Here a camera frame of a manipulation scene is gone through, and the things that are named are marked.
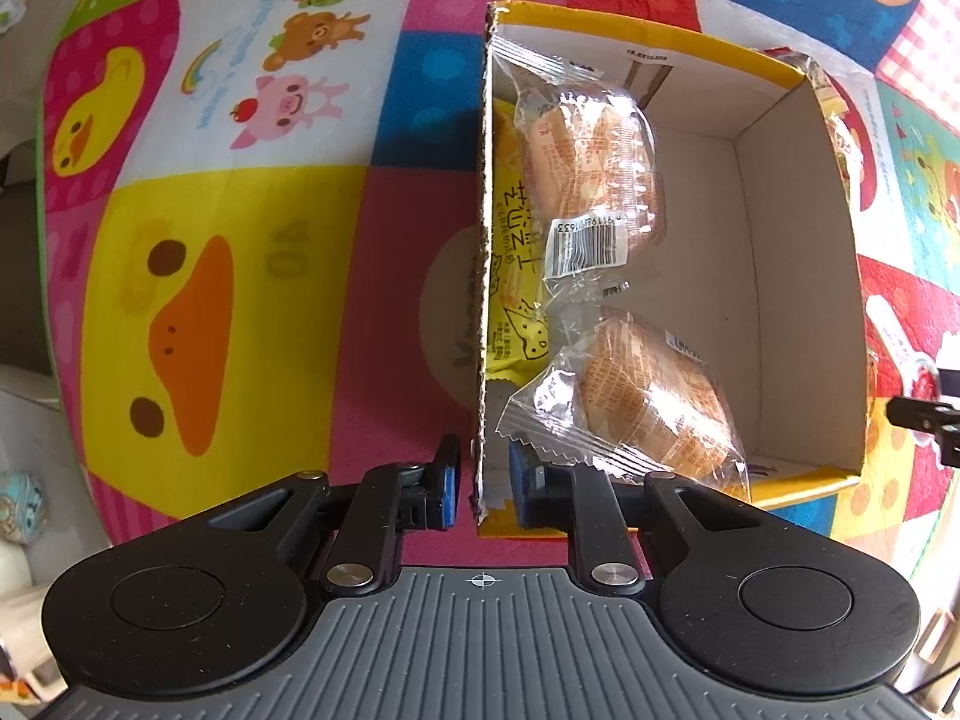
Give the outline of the bread bun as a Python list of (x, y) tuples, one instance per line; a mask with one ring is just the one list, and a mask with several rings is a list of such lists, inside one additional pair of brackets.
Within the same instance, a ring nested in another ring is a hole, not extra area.
[(599, 291), (661, 242), (665, 200), (651, 125), (597, 71), (493, 36), (516, 91), (514, 126), (527, 201), (555, 299)]
[(563, 343), (506, 400), (496, 432), (555, 465), (585, 463), (622, 481), (674, 472), (750, 497), (748, 463), (726, 395), (683, 341), (595, 302), (556, 312)]

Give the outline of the yellow cheese snack packet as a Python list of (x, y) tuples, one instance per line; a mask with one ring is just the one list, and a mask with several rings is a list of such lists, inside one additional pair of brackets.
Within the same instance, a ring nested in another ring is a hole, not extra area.
[(550, 359), (542, 263), (544, 246), (530, 213), (514, 106), (493, 99), (488, 380), (523, 387)]

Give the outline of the yellow cardboard shoe box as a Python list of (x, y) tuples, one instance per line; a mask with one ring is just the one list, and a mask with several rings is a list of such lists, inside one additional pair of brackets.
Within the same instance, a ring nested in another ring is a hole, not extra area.
[(854, 486), (866, 453), (861, 281), (809, 76), (701, 32), (526, 0), (491, 4), (488, 32), (596, 70), (643, 106), (665, 231), (626, 264), (617, 304), (708, 362), (755, 504)]

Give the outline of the pink Volcano snack box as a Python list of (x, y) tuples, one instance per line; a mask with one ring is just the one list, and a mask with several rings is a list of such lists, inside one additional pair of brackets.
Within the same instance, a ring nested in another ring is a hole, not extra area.
[(832, 138), (835, 160), (850, 210), (869, 210), (877, 192), (877, 164), (866, 124), (853, 98), (810, 55), (789, 47), (765, 49), (765, 54), (797, 68), (807, 76)]

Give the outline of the colourful cartoon play mat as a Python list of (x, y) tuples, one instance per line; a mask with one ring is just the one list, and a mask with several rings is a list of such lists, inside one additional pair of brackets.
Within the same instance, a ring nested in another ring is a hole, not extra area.
[[(488, 9), (500, 0), (82, 0), (39, 115), (46, 314), (112, 543), (304, 468), (464, 450), (423, 566), (562, 561), (517, 525), (488, 380)], [(859, 481), (770, 511), (918, 589), (958, 571), (958, 476), (885, 418), (958, 359), (958, 0), (526, 0), (807, 54), (853, 98), (867, 348)]]

